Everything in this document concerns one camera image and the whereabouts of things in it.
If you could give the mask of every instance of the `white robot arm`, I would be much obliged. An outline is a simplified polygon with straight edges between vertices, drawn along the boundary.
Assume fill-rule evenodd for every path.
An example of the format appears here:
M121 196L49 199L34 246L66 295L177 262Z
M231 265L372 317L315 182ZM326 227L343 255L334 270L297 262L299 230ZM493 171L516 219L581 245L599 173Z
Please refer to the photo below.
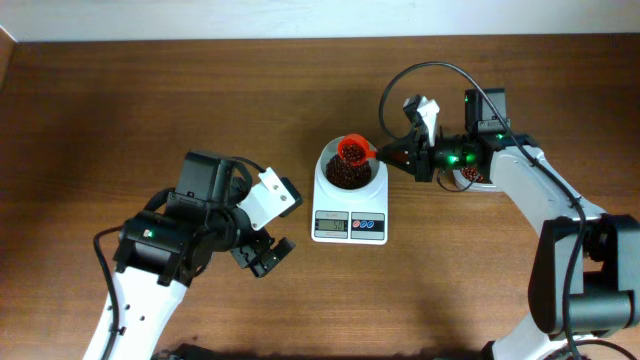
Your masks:
M381 100L381 108L388 90L389 87ZM551 167L535 141L527 135L514 135L504 126L504 119L500 118L502 123L496 126L497 120L477 120L469 116L469 113L481 113L470 108L472 91L480 90L468 90L466 94L469 133L448 138L440 133L434 141L438 107L433 100L416 95L404 104L404 112L411 122L409 134L380 148L377 159L414 175L420 182L432 181L435 170L476 166L513 200L539 236L529 284L531 313L509 335L487 344L482 360L547 359L549 355L567 353L564 331L570 331L576 342L593 342L637 325L640 321L638 222L629 215L611 216L582 198ZM486 100L487 95L483 93L483 97L481 101ZM581 230L584 245L577 247ZM601 271L583 273L582 248L593 260L603 262ZM572 258L575 260L575 266L571 267L573 275L565 284ZM565 285L570 285L566 297ZM570 309L571 330L565 330L565 301L570 304L564 309Z
M251 187L243 160L188 153L177 188L159 192L143 211L113 229L121 229L113 276L101 264L114 292L107 296L85 360L150 359L169 318L213 252L230 251L240 267L263 277L294 248L286 238L271 248L275 239L264 226L297 208L300 194L287 178L258 166L261 182ZM243 178L232 177L234 169ZM156 213L165 202L165 213ZM100 258L99 245L96 252Z

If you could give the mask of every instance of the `red measuring scoop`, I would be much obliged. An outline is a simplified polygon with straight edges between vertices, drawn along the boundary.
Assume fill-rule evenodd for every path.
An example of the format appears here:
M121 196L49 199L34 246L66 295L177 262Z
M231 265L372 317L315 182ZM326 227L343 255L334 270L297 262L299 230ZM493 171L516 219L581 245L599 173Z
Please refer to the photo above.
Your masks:
M347 160L344 154L346 145L356 145L357 147L359 147L364 153L362 158L352 161ZM340 143L338 144L338 155L340 155L340 158L342 158L342 160L347 161L354 166L362 165L367 162L368 159L376 158L376 152L369 149L369 142L367 141L367 139L358 134L349 134L342 138L342 140L340 140Z

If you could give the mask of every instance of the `white wall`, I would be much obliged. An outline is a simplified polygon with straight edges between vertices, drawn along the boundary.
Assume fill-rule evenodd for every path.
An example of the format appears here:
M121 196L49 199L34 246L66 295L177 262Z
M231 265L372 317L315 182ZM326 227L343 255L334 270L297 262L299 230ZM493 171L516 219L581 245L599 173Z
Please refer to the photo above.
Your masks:
M640 32L640 0L0 0L18 41Z

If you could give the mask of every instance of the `scale display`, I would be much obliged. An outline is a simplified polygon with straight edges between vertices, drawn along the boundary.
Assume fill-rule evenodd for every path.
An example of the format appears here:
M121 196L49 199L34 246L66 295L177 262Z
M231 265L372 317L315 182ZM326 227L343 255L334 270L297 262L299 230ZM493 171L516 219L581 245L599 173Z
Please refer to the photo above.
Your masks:
M319 238L385 240L382 213L316 211L314 235Z
M347 229L347 222L344 220L318 219L318 230L344 231Z

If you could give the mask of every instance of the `white bracket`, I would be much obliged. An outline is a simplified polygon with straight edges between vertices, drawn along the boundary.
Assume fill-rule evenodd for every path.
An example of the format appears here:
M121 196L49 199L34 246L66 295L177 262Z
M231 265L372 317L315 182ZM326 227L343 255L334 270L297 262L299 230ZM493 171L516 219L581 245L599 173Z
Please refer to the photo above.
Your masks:
M418 104L417 111L418 114L420 114L420 116L422 117L422 121L426 126L425 133L429 136L429 147L433 147L436 144L436 134L438 131L437 117L438 113L440 112L440 107L435 100L427 100L426 96L422 96L420 98L420 103Z
M238 204L249 216L254 230L261 229L295 204L295 199L273 169L267 168L258 176L262 182L253 186Z

